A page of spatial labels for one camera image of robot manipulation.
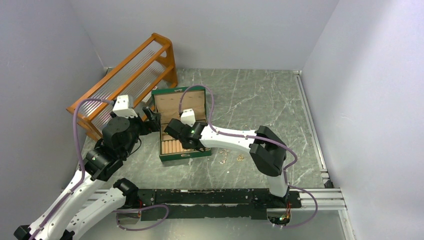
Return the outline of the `green jewelry box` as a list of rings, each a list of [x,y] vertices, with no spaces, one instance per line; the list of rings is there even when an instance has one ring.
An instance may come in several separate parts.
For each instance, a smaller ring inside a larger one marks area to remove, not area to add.
[[[200,143],[207,126],[206,88],[176,87],[152,91],[160,114],[159,159],[162,163],[209,157],[212,150]]]

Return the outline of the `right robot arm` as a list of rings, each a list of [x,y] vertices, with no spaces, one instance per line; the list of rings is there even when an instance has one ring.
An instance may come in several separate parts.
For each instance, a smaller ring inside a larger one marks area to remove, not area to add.
[[[290,187],[284,165],[289,148],[269,127],[234,130],[202,121],[196,121],[190,126],[173,118],[164,132],[180,141],[183,149],[202,152],[207,148],[222,148],[249,154],[258,171],[267,176],[270,202],[275,207],[282,207],[288,202]]]

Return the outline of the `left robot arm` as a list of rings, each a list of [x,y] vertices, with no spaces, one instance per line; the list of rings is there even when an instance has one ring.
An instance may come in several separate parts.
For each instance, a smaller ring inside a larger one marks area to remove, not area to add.
[[[126,178],[117,180],[98,200],[83,205],[123,166],[140,136],[158,132],[160,113],[144,107],[143,121],[131,107],[123,113],[114,109],[113,118],[103,129],[100,143],[79,160],[79,169],[54,203],[30,225],[21,225],[13,233],[18,240],[79,240],[90,228],[115,210],[142,207],[138,187]]]

